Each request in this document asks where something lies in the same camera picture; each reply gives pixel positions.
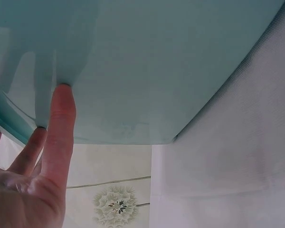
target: tile grout line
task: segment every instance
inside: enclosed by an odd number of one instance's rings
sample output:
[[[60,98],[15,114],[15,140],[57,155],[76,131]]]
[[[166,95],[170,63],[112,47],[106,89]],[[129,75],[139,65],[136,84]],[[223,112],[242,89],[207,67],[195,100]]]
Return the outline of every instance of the tile grout line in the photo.
[[[88,188],[88,187],[94,187],[94,186],[99,186],[99,185],[104,185],[104,184],[113,184],[113,183],[121,183],[121,182],[127,182],[127,181],[139,181],[139,180],[144,180],[144,179],[150,179],[151,176],[146,176],[146,177],[139,177],[139,178],[132,178],[132,179],[125,179],[125,180],[113,180],[113,181],[108,181],[104,183],[98,183],[98,184],[86,184],[86,185],[78,185],[78,186],[69,186],[66,189],[80,189],[80,188]]]

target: flower pattern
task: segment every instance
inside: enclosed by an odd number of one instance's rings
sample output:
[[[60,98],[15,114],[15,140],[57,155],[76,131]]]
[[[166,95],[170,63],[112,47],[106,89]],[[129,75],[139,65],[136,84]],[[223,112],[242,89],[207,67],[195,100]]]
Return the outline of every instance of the flower pattern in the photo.
[[[137,203],[132,187],[106,188],[94,197],[94,220],[107,228],[123,228],[138,216]]]

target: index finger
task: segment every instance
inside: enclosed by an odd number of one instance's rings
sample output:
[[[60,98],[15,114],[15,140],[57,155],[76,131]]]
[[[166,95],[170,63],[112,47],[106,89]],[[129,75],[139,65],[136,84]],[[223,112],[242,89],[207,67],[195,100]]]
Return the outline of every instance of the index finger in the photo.
[[[40,175],[60,189],[67,186],[67,175],[73,153],[76,108],[71,87],[56,87],[52,102],[47,140],[42,155]]]

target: skin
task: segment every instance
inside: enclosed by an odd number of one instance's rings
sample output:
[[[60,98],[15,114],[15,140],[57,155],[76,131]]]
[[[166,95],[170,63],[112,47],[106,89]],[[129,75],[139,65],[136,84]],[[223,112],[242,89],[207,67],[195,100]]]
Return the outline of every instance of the skin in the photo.
[[[59,85],[52,98],[48,132],[37,128],[11,166],[0,169],[0,228],[62,227],[75,118],[72,90]]]

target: white textured surface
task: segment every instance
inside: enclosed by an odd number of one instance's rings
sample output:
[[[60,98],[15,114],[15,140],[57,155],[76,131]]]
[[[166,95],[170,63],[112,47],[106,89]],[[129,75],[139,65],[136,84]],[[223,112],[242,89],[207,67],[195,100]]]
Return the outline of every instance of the white textured surface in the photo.
[[[152,147],[150,228],[285,228],[283,9],[178,139]]]

